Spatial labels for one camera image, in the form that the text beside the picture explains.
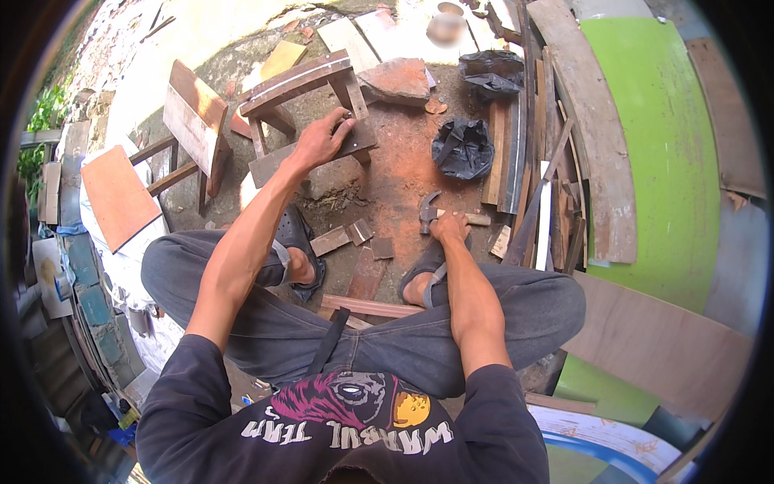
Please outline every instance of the black crocs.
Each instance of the black crocs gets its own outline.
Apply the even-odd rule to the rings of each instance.
[[[325,261],[314,255],[312,245],[309,243],[310,240],[314,239],[314,231],[307,224],[307,221],[303,219],[301,211],[295,204],[290,203],[285,208],[285,212],[279,220],[274,239],[286,249],[288,247],[295,247],[302,250],[303,253],[307,254],[309,260],[313,261],[314,280],[309,284],[290,284],[290,288],[293,289],[296,295],[303,302],[307,302],[312,297],[312,293],[323,285]]]
[[[465,238],[465,247],[467,247],[467,250],[471,249],[472,242],[473,238],[470,234],[468,234]],[[446,255],[444,254],[443,246],[440,244],[440,242],[438,242],[437,239],[431,240],[430,243],[427,244],[424,252],[422,252],[420,259],[417,260],[414,265],[411,266],[411,269],[409,269],[409,271],[403,274],[403,277],[400,278],[400,283],[398,284],[398,295],[403,300],[403,302],[410,304],[409,301],[403,297],[403,290],[414,277],[421,273],[435,273],[445,263]]]

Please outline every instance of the dry leaf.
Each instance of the dry leaf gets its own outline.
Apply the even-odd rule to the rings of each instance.
[[[301,23],[301,21],[298,20],[298,19],[295,19],[295,20],[292,20],[292,21],[288,22],[283,27],[283,32],[290,32],[291,30],[294,30],[298,26],[298,24],[300,24],[300,23]]]
[[[234,91],[237,90],[237,83],[236,81],[229,81],[226,83],[226,96],[228,97],[228,100],[231,100],[231,96],[234,95]]]
[[[301,29],[301,33],[305,37],[305,39],[303,40],[304,45],[307,45],[309,42],[312,41],[312,37],[314,36],[314,30],[312,30],[311,27],[304,27],[303,29]]]
[[[430,99],[427,104],[425,104],[425,111],[429,112],[431,115],[439,115],[448,108],[449,106],[441,103],[435,98]]]
[[[727,191],[726,195],[734,202],[734,213],[747,204],[747,198],[742,197],[740,194],[733,191]]]

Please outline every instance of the green painted panel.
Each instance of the green painted panel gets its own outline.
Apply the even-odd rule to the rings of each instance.
[[[608,463],[581,452],[546,445],[551,484],[589,484]]]
[[[567,355],[554,396],[595,402],[594,415],[642,428],[656,407],[658,397],[629,385],[622,379]]]
[[[674,24],[655,19],[589,19],[580,28],[621,117],[638,239],[636,263],[587,271],[701,314],[717,255],[720,190],[712,124],[683,40]],[[574,357],[554,394],[596,401],[595,414],[637,427],[659,403]]]

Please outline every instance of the black sandal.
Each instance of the black sandal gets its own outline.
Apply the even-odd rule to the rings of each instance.
[[[471,249],[472,242],[473,238],[468,234],[465,238],[465,247],[467,247],[468,251]],[[422,300],[425,308],[430,309],[433,307],[430,290],[446,276],[446,255],[444,254],[443,246],[436,239],[431,240],[430,243],[427,244],[420,259],[417,260],[414,265],[411,266],[411,269],[400,278],[400,283],[398,284],[398,296],[400,296],[401,300],[406,304],[410,303],[403,297],[403,290],[409,285],[409,282],[411,282],[414,277],[421,273],[433,273],[433,277],[430,279],[430,282],[422,293]]]
[[[277,233],[274,239],[282,247],[295,247],[307,254],[310,261],[313,261],[314,280],[308,284],[291,283],[290,288],[303,302],[307,302],[312,293],[322,287],[325,278],[325,261],[314,255],[310,240],[314,239],[314,231],[303,219],[301,211],[295,204],[288,204],[283,216],[279,220]]]

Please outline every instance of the black t-shirt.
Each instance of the black t-shirt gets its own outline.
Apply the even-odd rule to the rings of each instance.
[[[151,389],[137,455],[155,484],[310,482],[332,469],[378,482],[549,482],[548,458],[515,372],[489,365],[466,382],[452,421],[389,373],[302,379],[231,414],[217,346],[186,335]]]

